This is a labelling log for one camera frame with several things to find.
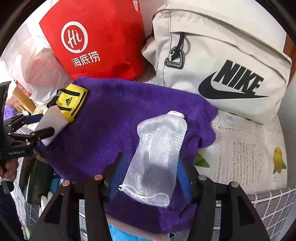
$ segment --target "white circle logo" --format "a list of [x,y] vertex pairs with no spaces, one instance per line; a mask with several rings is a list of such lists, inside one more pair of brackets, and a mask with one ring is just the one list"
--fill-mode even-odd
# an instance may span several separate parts
[[65,48],[71,53],[81,53],[86,49],[89,38],[85,27],[81,23],[71,21],[63,27],[61,40]]

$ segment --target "purple plush item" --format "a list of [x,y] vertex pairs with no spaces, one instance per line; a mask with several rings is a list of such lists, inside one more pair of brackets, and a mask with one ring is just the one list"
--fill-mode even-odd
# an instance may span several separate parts
[[4,113],[3,113],[4,120],[7,120],[7,119],[12,118],[17,115],[18,115],[17,110],[15,108],[13,108],[11,105],[6,105],[4,107]]
[[[190,165],[197,150],[215,140],[211,121],[217,109],[200,95],[119,79],[82,77],[74,84],[89,90],[74,122],[48,147],[39,144],[40,151],[64,179],[87,180],[113,163],[119,152],[127,155],[127,171],[139,143],[138,124],[171,110],[185,115],[188,130],[180,156]],[[105,205],[112,217],[152,233],[189,229],[195,207],[185,200],[179,181],[166,209],[138,203],[123,192]]]

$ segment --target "mesh sack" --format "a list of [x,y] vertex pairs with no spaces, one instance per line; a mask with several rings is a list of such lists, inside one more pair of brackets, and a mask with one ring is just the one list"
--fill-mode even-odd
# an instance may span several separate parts
[[160,115],[138,125],[140,142],[122,191],[140,203],[158,207],[170,204],[179,152],[187,130],[184,115],[174,114]]

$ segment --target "red bag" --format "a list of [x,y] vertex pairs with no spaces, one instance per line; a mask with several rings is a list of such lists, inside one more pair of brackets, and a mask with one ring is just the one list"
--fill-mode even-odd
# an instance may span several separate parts
[[138,0],[60,0],[39,24],[73,80],[136,80],[146,68]]

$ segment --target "finger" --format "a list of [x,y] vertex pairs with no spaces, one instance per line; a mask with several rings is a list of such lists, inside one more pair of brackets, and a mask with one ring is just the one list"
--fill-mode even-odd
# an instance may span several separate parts
[[7,162],[7,163],[5,164],[5,167],[6,167],[6,169],[14,169],[14,170],[16,170],[17,167],[18,167],[18,161],[17,161],[17,158],[15,158],[15,159],[11,159],[9,162]]
[[15,173],[14,176],[8,178],[10,182],[13,182],[17,178],[17,174]]
[[4,177],[9,179],[9,181],[14,181],[16,178],[16,171],[13,169],[9,169],[4,173]]

